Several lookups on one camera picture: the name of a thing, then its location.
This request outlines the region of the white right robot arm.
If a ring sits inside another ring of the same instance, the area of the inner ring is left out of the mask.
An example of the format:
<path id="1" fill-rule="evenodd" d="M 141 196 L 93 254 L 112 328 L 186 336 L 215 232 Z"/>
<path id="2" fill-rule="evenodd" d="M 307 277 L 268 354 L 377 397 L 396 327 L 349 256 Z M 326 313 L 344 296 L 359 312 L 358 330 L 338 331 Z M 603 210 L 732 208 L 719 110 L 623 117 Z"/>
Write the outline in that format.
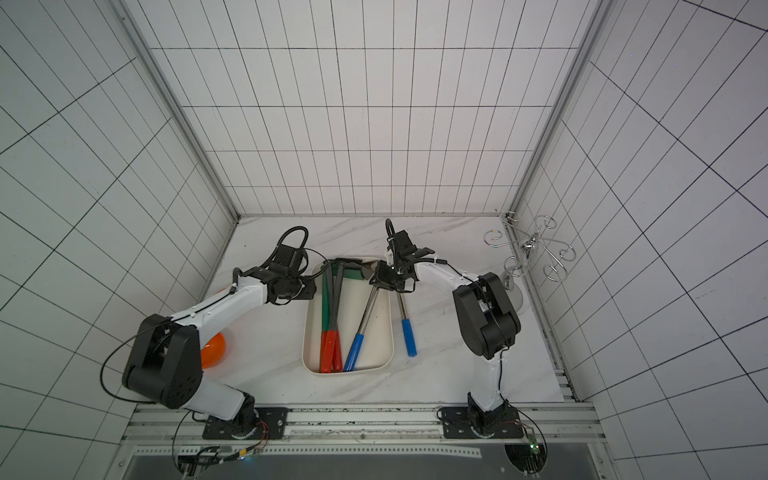
<path id="1" fill-rule="evenodd" d="M 519 422 L 505 398 L 503 355 L 515 344 L 521 322 L 503 282 L 493 272 L 463 273 L 430 248 L 419 248 L 404 230 L 385 221 L 388 257 L 370 280 L 378 291 L 413 294 L 420 283 L 452 295 L 461 338 L 475 355 L 467 416 L 476 435 L 489 437 L 504 423 Z"/>

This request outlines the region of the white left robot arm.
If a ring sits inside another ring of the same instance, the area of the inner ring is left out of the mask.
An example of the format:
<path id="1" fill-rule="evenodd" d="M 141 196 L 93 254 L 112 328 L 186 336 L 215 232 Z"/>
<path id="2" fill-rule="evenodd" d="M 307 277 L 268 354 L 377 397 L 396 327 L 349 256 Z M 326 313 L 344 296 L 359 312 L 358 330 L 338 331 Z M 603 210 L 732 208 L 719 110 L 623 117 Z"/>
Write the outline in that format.
<path id="1" fill-rule="evenodd" d="M 266 304 L 309 300 L 308 254 L 279 245 L 262 265 L 233 270 L 230 286 L 171 316 L 147 317 L 133 340 L 123 386 L 169 409 L 187 409 L 224 422 L 245 438 L 259 425 L 254 399 L 204 377 L 203 347 L 232 322 Z"/>

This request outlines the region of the green hoe red grip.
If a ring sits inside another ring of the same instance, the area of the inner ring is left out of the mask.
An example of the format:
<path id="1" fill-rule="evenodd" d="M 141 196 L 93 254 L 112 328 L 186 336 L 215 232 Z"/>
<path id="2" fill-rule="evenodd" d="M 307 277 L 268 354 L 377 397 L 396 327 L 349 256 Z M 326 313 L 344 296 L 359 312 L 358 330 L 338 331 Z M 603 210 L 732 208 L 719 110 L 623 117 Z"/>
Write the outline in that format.
<path id="1" fill-rule="evenodd" d="M 321 350 L 320 350 L 320 373 L 331 373 L 333 368 L 333 347 L 334 340 L 328 340 L 330 331 L 330 319 L 331 319 L 331 281 L 332 281 L 332 269 L 329 264 L 326 265 L 326 270 L 323 274 L 322 283 L 322 332 L 321 332 Z"/>
<path id="2" fill-rule="evenodd" d="M 338 275 L 339 268 L 340 264 L 331 264 L 331 271 L 334 277 Z M 370 271 L 367 267 L 360 265 L 344 265 L 343 278 L 345 279 L 368 281 L 369 277 Z"/>

